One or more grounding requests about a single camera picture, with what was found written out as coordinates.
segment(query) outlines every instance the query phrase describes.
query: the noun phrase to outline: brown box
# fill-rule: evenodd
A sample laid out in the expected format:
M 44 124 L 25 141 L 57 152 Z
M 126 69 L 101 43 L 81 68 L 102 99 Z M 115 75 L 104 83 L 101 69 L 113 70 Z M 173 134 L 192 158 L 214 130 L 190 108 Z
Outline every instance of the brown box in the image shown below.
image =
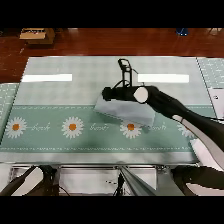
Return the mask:
M 28 33 L 29 30 L 41 30 L 39 33 Z M 53 44 L 55 33 L 53 28 L 23 28 L 20 39 L 28 44 Z

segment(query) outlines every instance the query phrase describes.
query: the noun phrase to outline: white circular joint cap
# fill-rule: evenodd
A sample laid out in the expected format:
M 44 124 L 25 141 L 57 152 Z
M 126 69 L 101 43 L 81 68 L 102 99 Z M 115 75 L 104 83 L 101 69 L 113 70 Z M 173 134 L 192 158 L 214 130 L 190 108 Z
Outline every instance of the white circular joint cap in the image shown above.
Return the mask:
M 139 103 L 145 103 L 149 97 L 148 90 L 141 86 L 135 91 L 134 97 Z

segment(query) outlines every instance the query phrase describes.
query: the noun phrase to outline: reddish brown floor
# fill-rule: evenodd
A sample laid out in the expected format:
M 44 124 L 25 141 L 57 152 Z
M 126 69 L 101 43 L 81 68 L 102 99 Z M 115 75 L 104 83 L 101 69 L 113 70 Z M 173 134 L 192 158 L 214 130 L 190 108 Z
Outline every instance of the reddish brown floor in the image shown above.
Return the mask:
M 19 82 L 28 57 L 65 55 L 160 55 L 224 58 L 223 29 L 189 28 L 186 37 L 174 28 L 78 28 L 56 33 L 53 45 L 28 46 L 20 29 L 0 37 L 0 83 Z

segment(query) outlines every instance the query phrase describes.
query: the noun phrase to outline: flower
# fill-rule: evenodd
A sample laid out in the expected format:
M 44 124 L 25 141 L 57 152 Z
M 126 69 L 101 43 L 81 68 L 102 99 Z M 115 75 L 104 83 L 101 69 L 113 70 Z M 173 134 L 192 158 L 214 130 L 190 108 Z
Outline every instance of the flower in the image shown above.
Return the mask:
M 27 128 L 25 119 L 21 117 L 14 117 L 10 122 L 8 122 L 6 126 L 6 135 L 8 138 L 17 138 L 18 136 L 23 134 Z
M 140 131 L 142 130 L 141 125 L 129 121 L 121 122 L 120 127 L 120 131 L 123 131 L 123 135 L 130 139 L 139 136 L 141 134 Z
M 70 137 L 71 139 L 82 134 L 83 126 L 82 120 L 78 117 L 69 117 L 63 122 L 61 131 L 64 132 L 63 135 L 66 135 L 66 138 Z
M 179 131 L 182 131 L 182 135 L 184 135 L 185 137 L 189 137 L 189 138 L 194 137 L 194 134 L 182 124 L 178 124 L 177 127 Z

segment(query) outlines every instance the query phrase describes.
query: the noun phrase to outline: blue object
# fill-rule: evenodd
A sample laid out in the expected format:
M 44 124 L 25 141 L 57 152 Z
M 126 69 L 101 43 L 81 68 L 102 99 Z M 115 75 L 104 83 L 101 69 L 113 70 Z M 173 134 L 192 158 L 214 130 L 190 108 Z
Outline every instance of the blue object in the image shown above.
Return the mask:
M 187 36 L 188 28 L 176 28 L 176 34 L 178 34 L 180 36 Z

